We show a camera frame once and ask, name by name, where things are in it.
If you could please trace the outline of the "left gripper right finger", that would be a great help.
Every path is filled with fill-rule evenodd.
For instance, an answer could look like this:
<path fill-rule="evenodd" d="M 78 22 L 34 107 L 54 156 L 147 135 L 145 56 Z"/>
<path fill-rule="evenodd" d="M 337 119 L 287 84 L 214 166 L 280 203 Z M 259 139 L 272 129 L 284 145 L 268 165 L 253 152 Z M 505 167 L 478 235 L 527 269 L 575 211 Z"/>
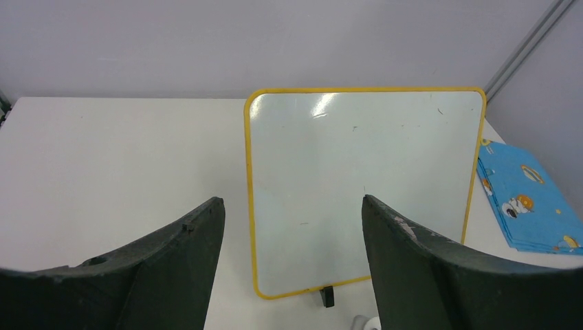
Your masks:
<path fill-rule="evenodd" d="M 383 329 L 581 329 L 582 269 L 492 256 L 372 195 L 362 230 Z"/>

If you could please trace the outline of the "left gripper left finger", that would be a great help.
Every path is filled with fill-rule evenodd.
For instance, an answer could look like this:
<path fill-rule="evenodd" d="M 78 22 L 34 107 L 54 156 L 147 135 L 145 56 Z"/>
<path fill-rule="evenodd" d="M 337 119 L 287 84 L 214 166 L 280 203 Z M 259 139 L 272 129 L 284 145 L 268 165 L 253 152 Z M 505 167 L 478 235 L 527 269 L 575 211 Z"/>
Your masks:
<path fill-rule="evenodd" d="M 1 270 L 2 329 L 203 329 L 226 211 L 212 197 L 76 267 Z"/>

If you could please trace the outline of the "yellow framed whiteboard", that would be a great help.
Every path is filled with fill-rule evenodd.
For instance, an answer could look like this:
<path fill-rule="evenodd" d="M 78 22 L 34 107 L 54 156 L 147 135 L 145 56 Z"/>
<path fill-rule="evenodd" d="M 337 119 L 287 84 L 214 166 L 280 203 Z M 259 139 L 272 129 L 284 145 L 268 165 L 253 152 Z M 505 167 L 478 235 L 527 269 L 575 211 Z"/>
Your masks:
<path fill-rule="evenodd" d="M 478 87 L 255 91 L 243 120 L 256 295 L 368 280 L 366 195 L 464 242 L 485 112 Z"/>

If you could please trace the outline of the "blue cartoon cloth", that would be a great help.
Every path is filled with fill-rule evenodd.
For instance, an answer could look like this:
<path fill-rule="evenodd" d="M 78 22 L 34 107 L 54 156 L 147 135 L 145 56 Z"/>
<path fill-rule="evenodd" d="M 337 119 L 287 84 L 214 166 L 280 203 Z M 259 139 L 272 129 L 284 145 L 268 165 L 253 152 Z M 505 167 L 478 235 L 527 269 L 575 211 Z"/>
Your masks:
<path fill-rule="evenodd" d="M 582 222 L 531 153 L 483 139 L 476 172 L 509 247 L 582 255 Z"/>

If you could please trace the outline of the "right aluminium frame post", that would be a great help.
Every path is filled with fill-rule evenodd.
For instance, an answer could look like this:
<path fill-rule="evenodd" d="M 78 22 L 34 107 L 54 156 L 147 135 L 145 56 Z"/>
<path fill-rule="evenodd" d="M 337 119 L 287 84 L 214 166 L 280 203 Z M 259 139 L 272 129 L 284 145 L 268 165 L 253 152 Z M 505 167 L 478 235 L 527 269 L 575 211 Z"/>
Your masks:
<path fill-rule="evenodd" d="M 512 76 L 533 54 L 564 15 L 577 3 L 576 0 L 555 0 L 544 11 L 526 36 L 510 53 L 505 62 L 488 81 L 484 88 L 487 101 L 492 101 Z"/>

